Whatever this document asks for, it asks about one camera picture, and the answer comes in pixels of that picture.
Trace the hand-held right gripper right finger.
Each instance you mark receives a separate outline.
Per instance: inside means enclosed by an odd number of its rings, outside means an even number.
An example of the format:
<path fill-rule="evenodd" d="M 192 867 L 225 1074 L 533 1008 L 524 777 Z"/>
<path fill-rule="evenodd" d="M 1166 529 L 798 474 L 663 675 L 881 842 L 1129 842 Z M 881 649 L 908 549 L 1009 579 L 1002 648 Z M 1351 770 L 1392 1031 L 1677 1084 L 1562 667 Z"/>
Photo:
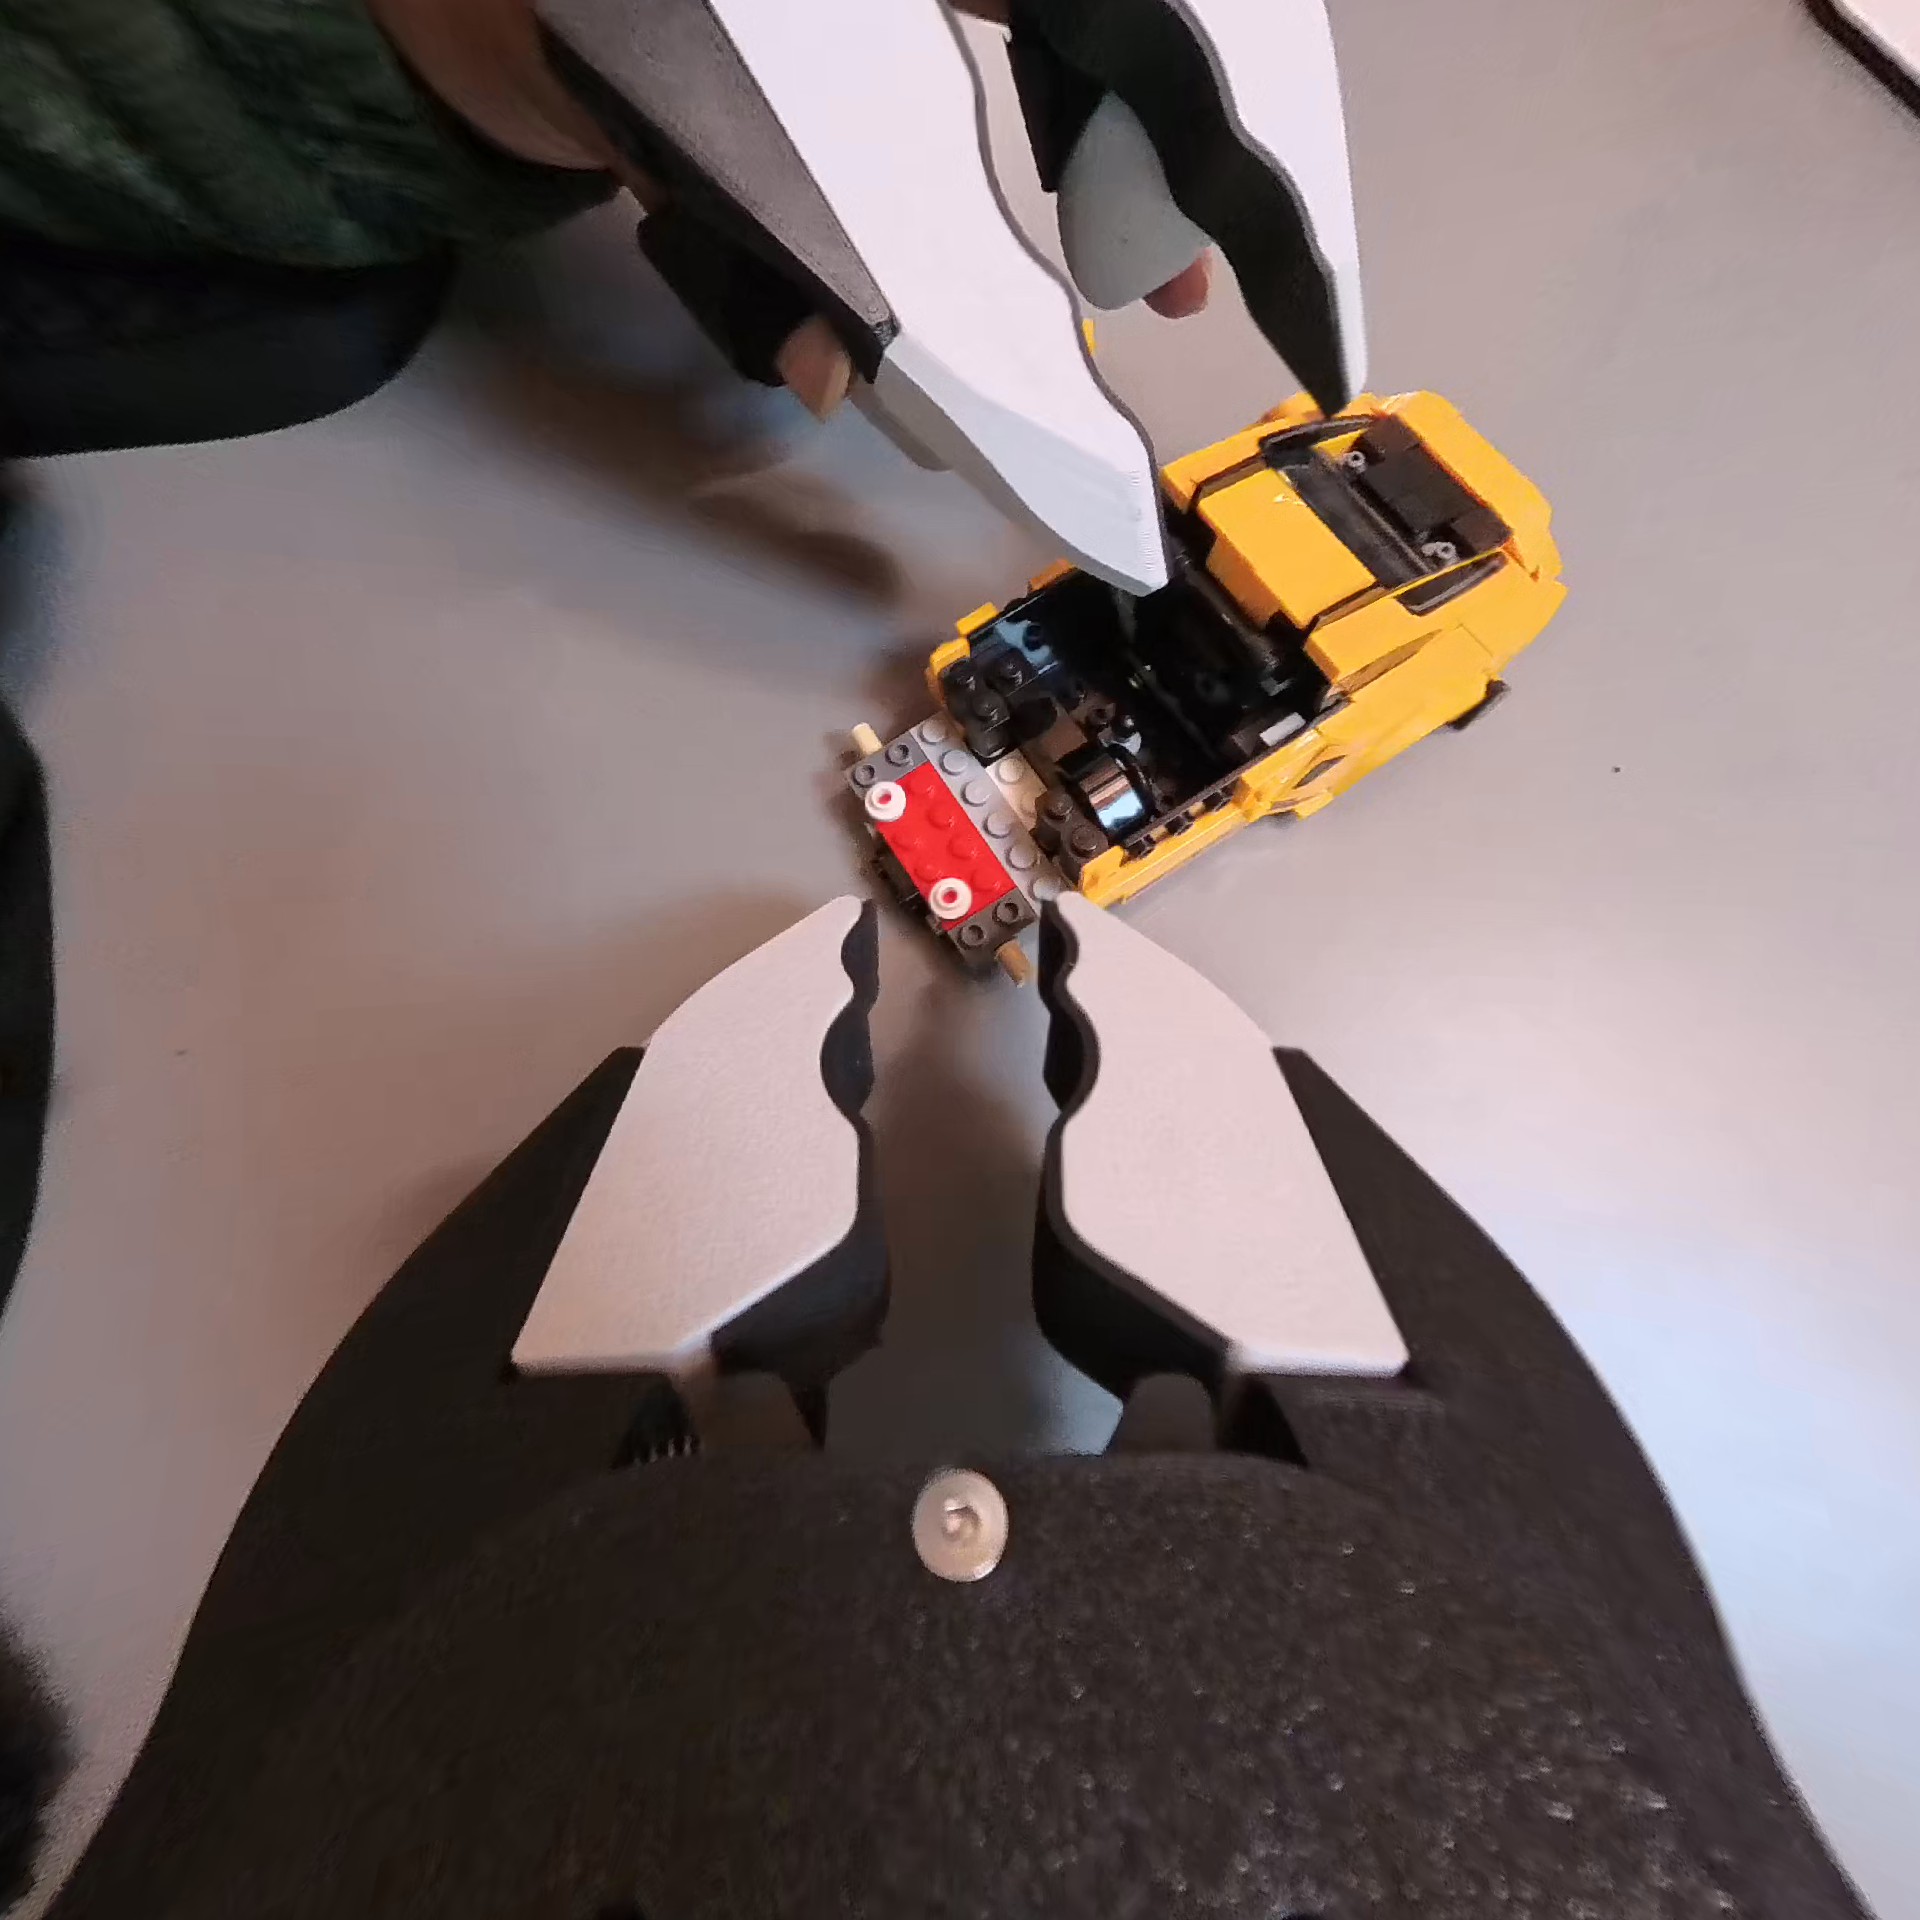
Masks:
<path fill-rule="evenodd" d="M 1279 1056 L 1078 897 L 1046 908 L 1036 1315 L 1110 1449 L 1333 1449 L 1412 1427 L 1407 1344 Z"/>

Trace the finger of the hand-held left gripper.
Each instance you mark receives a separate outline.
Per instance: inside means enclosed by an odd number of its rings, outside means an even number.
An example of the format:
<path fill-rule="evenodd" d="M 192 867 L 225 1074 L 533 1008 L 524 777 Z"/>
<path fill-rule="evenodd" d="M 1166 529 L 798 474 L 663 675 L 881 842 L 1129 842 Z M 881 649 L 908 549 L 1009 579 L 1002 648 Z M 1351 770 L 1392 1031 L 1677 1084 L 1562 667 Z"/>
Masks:
<path fill-rule="evenodd" d="M 722 2 L 732 41 L 895 321 L 873 409 L 1126 593 L 1168 580 L 1150 445 L 991 175 L 976 71 L 932 2 Z"/>
<path fill-rule="evenodd" d="M 1326 411 L 1366 377 L 1359 240 L 1337 50 L 1321 2 L 1188 2 L 1226 141 L 1199 226 L 1246 311 Z"/>

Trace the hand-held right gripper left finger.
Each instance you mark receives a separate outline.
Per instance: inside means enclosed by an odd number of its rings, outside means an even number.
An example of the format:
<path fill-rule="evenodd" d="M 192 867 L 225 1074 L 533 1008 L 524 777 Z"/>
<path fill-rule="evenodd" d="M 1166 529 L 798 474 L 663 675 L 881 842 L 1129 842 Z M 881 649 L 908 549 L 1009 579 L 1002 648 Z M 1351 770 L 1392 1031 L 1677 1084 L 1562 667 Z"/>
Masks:
<path fill-rule="evenodd" d="M 656 1377 L 828 1437 L 889 1311 L 873 1131 L 877 911 L 838 897 L 710 976 L 639 1050 L 512 1347 L 521 1378 Z"/>

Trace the yellow lego car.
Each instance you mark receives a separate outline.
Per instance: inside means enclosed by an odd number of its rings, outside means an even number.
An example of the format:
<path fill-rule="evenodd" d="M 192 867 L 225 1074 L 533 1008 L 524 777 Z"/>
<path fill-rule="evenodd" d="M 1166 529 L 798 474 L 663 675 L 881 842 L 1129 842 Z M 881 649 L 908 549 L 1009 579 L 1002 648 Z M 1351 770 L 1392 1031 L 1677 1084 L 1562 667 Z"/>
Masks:
<path fill-rule="evenodd" d="M 925 717 L 855 731 L 871 868 L 974 973 L 1466 727 L 1566 599 L 1544 495 L 1436 391 L 1298 393 L 1158 496 L 1162 587 L 1055 563 L 958 619 Z"/>

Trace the person's left forearm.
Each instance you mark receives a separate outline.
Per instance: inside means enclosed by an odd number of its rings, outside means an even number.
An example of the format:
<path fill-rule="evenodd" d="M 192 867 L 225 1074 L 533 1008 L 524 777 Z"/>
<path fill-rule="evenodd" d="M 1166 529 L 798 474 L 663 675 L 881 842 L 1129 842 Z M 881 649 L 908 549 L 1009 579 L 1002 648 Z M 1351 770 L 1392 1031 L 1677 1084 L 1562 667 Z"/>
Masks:
<path fill-rule="evenodd" d="M 1 5 L 10 233 L 356 273 L 510 243 L 613 195 L 469 128 L 367 5 Z"/>

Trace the person's left hand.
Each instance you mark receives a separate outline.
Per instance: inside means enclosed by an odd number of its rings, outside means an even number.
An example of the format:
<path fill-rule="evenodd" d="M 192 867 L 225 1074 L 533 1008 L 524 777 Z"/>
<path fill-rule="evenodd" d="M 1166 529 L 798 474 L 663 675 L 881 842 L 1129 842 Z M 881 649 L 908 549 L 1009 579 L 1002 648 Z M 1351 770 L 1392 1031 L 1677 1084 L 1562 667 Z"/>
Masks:
<path fill-rule="evenodd" d="M 413 75 L 501 151 L 610 177 L 647 215 L 665 204 L 660 185 L 618 159 L 548 68 L 533 5 L 367 2 L 367 11 Z M 1204 250 L 1142 301 L 1166 321 L 1183 321 L 1206 307 L 1209 287 L 1212 252 Z M 816 419 L 830 419 L 855 379 L 853 361 L 824 321 L 794 327 L 774 354 L 774 368 Z"/>

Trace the white book stand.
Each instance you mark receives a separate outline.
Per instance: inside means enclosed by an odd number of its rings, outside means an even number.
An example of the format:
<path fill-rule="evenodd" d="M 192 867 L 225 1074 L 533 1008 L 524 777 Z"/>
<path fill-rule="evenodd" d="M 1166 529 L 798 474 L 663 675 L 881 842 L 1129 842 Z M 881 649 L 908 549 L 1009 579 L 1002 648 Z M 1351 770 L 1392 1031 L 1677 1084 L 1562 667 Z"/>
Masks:
<path fill-rule="evenodd" d="M 1917 112 L 1917 2 L 1805 2 L 1805 9 L 1847 58 Z"/>

